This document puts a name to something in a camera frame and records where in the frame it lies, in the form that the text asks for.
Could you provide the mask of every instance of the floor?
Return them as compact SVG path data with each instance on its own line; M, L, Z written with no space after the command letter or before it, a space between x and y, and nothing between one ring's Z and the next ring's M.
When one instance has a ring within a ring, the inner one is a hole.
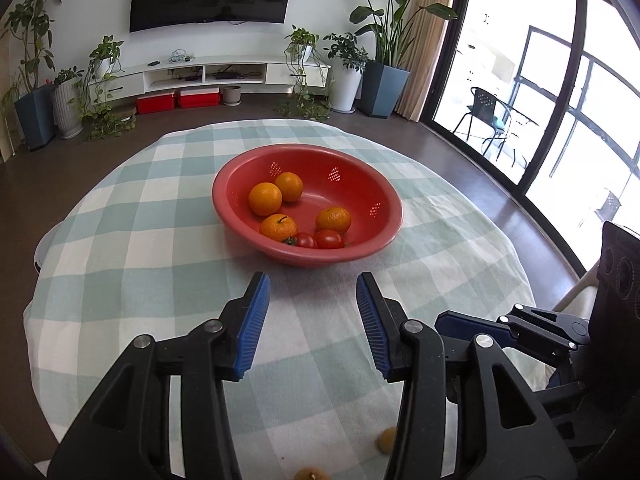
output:
M22 312L37 274L33 251L44 233L111 170L162 135L209 123L278 118L280 97L248 94L236 108L196 108L139 116L122 137L82 142L55 139L22 150L0 165L0 422L34 461L50 458L56 441L31 389ZM384 144L440 174L472 200L511 239L531 283L536 304L553 307L575 283L555 248L515 203L463 155L418 123L399 116L372 119L359 112L332 114L329 124Z

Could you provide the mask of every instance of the cherry tomato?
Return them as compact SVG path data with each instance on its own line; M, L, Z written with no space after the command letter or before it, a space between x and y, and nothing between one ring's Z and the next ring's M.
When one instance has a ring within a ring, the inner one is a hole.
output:
M338 231L322 229L314 237L320 249L341 249L344 247L344 239Z
M304 247L305 249L317 249L316 241L307 233L298 233L296 235L296 247Z

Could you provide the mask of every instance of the green and white tablecloth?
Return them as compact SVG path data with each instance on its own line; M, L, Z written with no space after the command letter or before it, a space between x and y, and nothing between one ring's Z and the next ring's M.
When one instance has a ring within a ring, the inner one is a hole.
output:
M225 229L211 203L216 172L245 150L282 142L341 150L384 174L404 209L396 240L365 260L307 270L275 263ZM33 387L56 437L135 336L186 334L241 296L255 270L271 277L271 304L253 368L240 383L225 383L246 480L290 479L303 466L336 480L383 477L386 457L374 440L396 423L401 384L386 384L373 366L354 294L360 272L372 271L386 297L430 325L448 309L496 319L513 303L533 305L507 237L453 186L399 153L308 121L175 132L85 196L44 261L24 323ZM516 361L543 387L540 364ZM172 384L172 406L178 396ZM172 467L181 474L178 411ZM450 469L452 434L446 449Z

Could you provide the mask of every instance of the blue ribbed rubber pad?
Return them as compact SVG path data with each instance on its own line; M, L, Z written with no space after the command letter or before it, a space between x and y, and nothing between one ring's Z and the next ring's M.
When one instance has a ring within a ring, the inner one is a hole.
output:
M388 357L389 341L369 292L369 287L362 275L358 276L356 281L356 301L358 303L360 317L362 318L362 324L364 325L364 331L369 341L373 362L386 379L391 372L391 362Z
M487 334L494 338L500 348L513 347L516 344L516 339L511 335L508 326L457 312L440 314L436 320L435 329L440 335L464 341L471 341L477 334Z
M234 364L234 372L238 379L242 379L244 373L251 368L254 362L255 349L258 346L270 299L271 282L268 275L264 274L238 332L237 355Z

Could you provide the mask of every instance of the red bowl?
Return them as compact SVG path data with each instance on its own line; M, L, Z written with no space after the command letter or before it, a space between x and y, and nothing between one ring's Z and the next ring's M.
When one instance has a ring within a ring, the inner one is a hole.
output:
M275 242L258 232L264 217L249 208L251 189L273 182L284 171L305 185L297 202L278 212L291 216L300 232L313 235L322 209L341 206L351 213L343 249L303 249ZM213 204L222 221L252 246L276 260L299 267L349 262L382 250L402 223L402 204L389 181L368 164L345 153L309 144L272 144L236 156L213 181Z

